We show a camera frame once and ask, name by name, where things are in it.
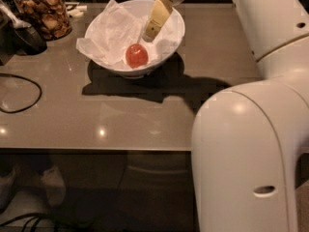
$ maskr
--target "floor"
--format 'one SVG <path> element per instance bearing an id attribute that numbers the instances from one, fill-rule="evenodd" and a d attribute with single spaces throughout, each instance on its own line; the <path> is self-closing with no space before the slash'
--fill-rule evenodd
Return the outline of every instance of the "floor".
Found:
<path id="1" fill-rule="evenodd" d="M 198 231 L 189 153 L 81 152 L 51 154 L 67 184 L 65 202 L 48 207 L 39 177 L 23 162 L 0 223 L 24 214 L 49 215 L 36 231 Z M 30 217 L 6 231 L 22 231 Z M 31 231 L 35 219 L 27 229 Z"/>

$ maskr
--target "cherry tomato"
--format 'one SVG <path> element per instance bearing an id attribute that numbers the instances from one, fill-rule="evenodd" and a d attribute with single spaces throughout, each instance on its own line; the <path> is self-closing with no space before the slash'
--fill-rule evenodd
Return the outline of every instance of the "cherry tomato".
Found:
<path id="1" fill-rule="evenodd" d="M 148 53 L 145 47 L 139 43 L 134 43 L 126 50 L 126 62 L 131 68 L 146 65 Z"/>

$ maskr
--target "gray countertop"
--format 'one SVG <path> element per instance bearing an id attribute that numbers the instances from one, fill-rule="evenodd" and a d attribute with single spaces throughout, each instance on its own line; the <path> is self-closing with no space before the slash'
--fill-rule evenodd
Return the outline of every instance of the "gray countertop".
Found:
<path id="1" fill-rule="evenodd" d="M 75 48 L 103 8 L 88 4 L 83 17 L 71 19 L 72 32 L 48 42 L 47 51 L 16 55 L 0 67 L 36 80 L 43 91 L 22 113 L 0 112 L 0 148 L 190 151 L 201 104 L 230 85 L 260 79 L 230 4 L 178 6 L 186 33 L 177 54 L 142 79 L 116 76 Z M 36 91 L 29 92 L 31 100 Z"/>

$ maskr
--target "person's leg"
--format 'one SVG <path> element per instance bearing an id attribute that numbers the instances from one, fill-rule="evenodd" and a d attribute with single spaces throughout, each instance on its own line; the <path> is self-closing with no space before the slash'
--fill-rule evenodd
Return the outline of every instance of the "person's leg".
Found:
<path id="1" fill-rule="evenodd" d="M 39 173 L 49 205 L 61 205 L 66 196 L 66 186 L 58 166 L 51 161 L 49 155 L 27 155 L 25 159 Z"/>
<path id="2" fill-rule="evenodd" d="M 15 177 L 16 168 L 12 156 L 0 155 L 0 213 L 10 203 Z"/>

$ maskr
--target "jar of nuts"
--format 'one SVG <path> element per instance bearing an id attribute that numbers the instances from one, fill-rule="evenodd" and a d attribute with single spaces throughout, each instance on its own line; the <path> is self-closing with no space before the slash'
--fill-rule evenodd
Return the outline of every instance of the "jar of nuts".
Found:
<path id="1" fill-rule="evenodd" d="M 64 0 L 14 0 L 19 12 L 29 19 L 46 41 L 60 39 L 71 31 Z"/>

